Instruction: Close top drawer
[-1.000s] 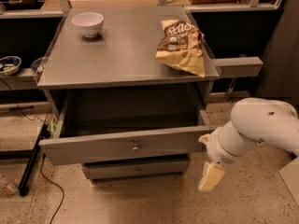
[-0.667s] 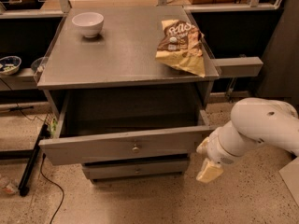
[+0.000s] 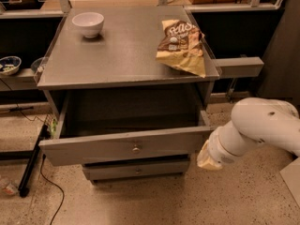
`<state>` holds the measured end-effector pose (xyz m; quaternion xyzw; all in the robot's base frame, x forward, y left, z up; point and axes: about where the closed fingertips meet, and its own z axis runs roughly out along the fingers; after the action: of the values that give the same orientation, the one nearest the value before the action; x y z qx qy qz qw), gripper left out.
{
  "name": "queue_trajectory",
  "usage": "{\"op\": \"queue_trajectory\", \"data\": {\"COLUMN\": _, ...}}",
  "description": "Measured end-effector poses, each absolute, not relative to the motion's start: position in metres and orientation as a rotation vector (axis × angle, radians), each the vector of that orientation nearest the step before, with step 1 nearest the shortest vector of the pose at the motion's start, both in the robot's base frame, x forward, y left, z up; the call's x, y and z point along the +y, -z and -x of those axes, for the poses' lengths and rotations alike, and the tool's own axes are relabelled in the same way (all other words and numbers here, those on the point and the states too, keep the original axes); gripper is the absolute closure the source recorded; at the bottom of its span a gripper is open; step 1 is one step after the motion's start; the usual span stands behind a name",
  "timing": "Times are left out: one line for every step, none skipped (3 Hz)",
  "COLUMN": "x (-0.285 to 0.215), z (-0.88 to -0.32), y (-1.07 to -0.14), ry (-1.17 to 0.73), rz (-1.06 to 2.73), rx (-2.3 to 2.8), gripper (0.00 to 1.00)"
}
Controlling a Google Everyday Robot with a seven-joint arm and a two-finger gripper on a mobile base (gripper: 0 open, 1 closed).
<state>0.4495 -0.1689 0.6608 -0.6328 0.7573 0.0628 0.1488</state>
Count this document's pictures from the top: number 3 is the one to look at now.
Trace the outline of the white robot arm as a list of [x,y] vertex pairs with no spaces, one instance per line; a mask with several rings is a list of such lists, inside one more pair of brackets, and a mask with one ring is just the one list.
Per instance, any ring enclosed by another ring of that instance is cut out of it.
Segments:
[[220,170],[264,144],[299,157],[299,112],[287,101],[244,98],[232,107],[231,120],[210,134],[197,156],[197,165],[206,170]]

